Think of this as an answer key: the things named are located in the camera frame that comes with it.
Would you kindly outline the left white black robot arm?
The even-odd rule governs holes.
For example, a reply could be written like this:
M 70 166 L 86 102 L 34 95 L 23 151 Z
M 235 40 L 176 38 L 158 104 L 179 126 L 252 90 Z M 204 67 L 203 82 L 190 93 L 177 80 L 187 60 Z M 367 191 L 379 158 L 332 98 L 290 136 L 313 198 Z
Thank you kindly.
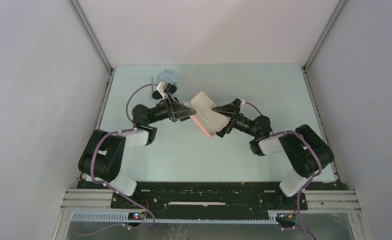
M 136 208 L 142 202 L 142 195 L 136 191 L 137 181 L 122 168 L 125 150 L 154 142 L 157 128 L 150 124 L 166 119 L 183 121 L 195 114 L 195 109 L 180 103 L 171 94 L 152 108 L 138 104 L 132 110 L 132 128 L 113 132 L 93 131 L 78 161 L 78 170 L 94 183 L 122 193 L 122 201 L 129 208 Z

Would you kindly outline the pink glasses case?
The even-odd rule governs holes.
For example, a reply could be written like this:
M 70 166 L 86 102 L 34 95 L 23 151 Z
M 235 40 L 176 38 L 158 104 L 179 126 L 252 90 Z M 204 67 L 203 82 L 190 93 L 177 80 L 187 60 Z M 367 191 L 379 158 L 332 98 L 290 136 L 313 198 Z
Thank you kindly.
M 197 93 L 190 103 L 197 111 L 190 118 L 206 137 L 212 138 L 228 123 L 227 117 L 212 111 L 216 104 L 204 92 Z

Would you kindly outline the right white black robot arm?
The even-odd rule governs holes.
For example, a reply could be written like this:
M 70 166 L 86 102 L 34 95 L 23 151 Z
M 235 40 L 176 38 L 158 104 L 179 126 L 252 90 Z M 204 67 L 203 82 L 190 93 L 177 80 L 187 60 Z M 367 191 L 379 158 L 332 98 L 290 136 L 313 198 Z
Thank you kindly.
M 229 104 L 212 108 L 212 111 L 229 119 L 229 123 L 218 134 L 223 137 L 231 130 L 239 130 L 253 136 L 249 145 L 257 156 L 280 152 L 286 154 L 292 168 L 280 182 L 274 201 L 277 207 L 287 209 L 294 203 L 294 196 L 334 160 L 334 153 L 309 125 L 303 124 L 295 130 L 274 133 L 269 117 L 260 114 L 255 119 L 249 119 L 240 112 L 243 104 L 237 98 Z

